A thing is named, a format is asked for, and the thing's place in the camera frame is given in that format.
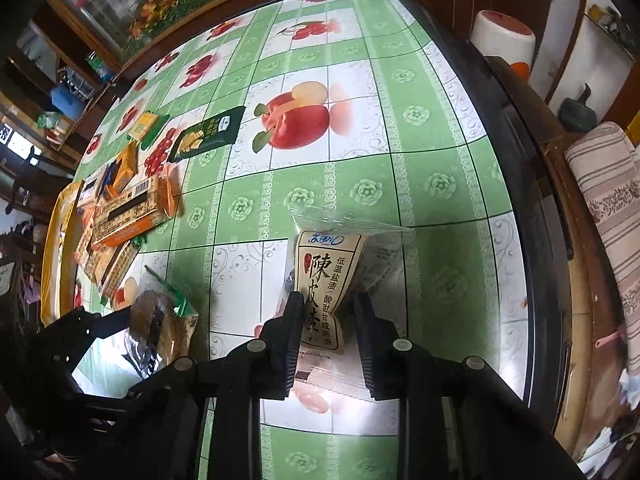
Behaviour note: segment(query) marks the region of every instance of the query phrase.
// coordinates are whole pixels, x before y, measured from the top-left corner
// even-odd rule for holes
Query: striped cushion
[[[625,311],[628,371],[640,374],[640,156],[603,123],[564,152],[593,216]]]

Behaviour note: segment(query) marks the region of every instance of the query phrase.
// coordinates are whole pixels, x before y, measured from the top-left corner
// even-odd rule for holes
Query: orange snack box
[[[138,144],[132,140],[126,147],[116,156],[116,162],[120,165],[118,173],[113,179],[110,186],[106,186],[110,198],[117,197],[127,184],[138,173]]]
[[[129,187],[98,206],[94,214],[94,247],[117,247],[172,218],[174,197],[166,173]]]

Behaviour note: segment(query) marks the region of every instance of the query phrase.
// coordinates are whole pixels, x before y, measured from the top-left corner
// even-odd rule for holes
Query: shelf
[[[631,52],[626,46],[624,46],[622,43],[620,43],[620,40],[618,38],[616,38],[614,35],[612,35],[605,27],[603,27],[602,25],[600,25],[598,22],[596,22],[591,16],[589,16],[586,12],[584,13],[585,17],[591,22],[593,23],[593,25],[595,25],[596,27],[598,27],[602,32],[604,32],[607,36],[609,36],[611,38],[611,40],[617,45],[619,46],[622,50],[625,51],[625,53],[633,60],[636,60],[636,54],[634,54],[633,52]]]

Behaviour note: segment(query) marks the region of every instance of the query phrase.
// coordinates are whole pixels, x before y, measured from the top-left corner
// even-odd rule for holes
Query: yellow package
[[[118,164],[118,173],[116,173],[113,183],[107,186],[109,193],[112,194],[111,198],[118,196],[138,173],[138,144],[134,140],[118,154],[116,164]]]
[[[142,139],[145,138],[146,134],[149,133],[149,130],[154,124],[156,124],[158,117],[158,114],[144,112],[129,130],[129,137],[137,140],[138,142],[142,142]]]

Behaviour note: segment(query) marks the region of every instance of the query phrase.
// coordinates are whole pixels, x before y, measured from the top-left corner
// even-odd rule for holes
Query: green snack box
[[[244,114],[244,106],[237,106],[185,128],[176,140],[169,162],[178,162],[209,150],[233,144]]]

